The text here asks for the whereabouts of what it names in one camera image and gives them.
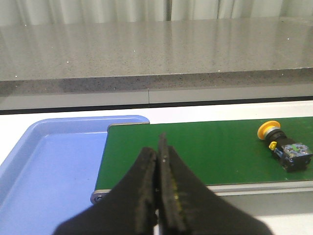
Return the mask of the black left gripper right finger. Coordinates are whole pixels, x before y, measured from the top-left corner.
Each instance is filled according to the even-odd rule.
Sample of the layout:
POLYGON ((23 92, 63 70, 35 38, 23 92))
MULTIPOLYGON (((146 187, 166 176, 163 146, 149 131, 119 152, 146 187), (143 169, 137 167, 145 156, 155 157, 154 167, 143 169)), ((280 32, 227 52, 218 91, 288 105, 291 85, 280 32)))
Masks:
POLYGON ((270 235, 270 228, 209 190, 165 133, 158 142, 159 232, 162 235, 270 235))

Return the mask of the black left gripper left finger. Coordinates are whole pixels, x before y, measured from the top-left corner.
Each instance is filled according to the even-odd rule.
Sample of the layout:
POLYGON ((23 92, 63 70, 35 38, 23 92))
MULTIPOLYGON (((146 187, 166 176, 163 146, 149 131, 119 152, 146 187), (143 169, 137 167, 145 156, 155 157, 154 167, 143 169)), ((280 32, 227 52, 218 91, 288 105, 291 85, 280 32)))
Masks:
POLYGON ((144 147, 121 181, 98 203, 60 224, 56 235, 152 235, 157 223, 157 153, 144 147))

